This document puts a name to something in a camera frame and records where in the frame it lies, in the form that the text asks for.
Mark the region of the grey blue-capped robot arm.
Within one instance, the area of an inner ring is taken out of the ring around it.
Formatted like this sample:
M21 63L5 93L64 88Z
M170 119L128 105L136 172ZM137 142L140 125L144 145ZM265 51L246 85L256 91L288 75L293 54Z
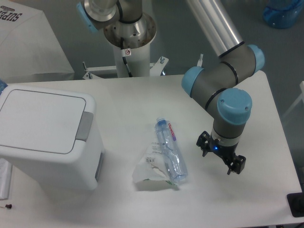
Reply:
M246 159L235 150L250 117L252 99L237 85L259 71L265 57L257 46L244 43L220 1L189 0L187 4L220 60L210 71L198 64L182 78L184 91L214 119L211 133L203 132L197 145L204 155L212 152L220 157L229 173L240 174ZM87 28L102 30L118 51L119 77L149 74L143 56L131 60L134 51L146 47L156 35L155 23L143 13L140 0L82 0L76 8Z

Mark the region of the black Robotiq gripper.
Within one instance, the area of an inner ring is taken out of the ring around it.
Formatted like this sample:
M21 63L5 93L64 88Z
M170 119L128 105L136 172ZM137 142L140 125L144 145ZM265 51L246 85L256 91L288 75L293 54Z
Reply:
M246 163L246 157L242 155L235 155L237 143L232 146L226 146L219 144L219 139L214 139L213 136L209 135L208 132L203 131L198 137L196 145L201 148L202 156L205 157L209 152L214 153L220 157L225 164L228 164L228 172L240 174Z

